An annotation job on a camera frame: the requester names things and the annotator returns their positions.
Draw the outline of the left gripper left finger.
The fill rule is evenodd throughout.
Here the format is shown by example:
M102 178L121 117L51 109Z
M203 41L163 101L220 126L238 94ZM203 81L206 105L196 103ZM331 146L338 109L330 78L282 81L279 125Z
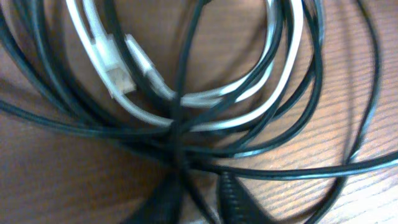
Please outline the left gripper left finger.
M183 190L178 177L169 174L154 189L150 197L122 224L178 223L183 201Z

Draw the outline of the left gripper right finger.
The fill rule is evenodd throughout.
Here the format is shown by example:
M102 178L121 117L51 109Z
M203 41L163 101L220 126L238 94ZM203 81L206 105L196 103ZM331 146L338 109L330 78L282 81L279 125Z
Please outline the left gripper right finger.
M225 224L276 224L254 196L232 173L224 172L217 183L218 212Z

